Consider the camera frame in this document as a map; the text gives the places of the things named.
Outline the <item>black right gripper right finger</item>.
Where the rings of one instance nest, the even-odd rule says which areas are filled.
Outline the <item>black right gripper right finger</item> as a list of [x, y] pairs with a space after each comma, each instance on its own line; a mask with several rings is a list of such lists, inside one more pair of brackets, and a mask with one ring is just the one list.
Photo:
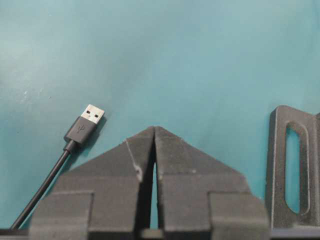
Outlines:
[[268, 240], [264, 203], [245, 176], [157, 126], [160, 223], [167, 240]]

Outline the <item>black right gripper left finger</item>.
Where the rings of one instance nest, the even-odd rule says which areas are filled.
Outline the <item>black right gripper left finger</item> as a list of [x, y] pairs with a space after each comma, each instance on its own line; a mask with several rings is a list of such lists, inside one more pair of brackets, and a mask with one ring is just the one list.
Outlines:
[[40, 201], [32, 240], [135, 240], [150, 224], [154, 128], [62, 174]]

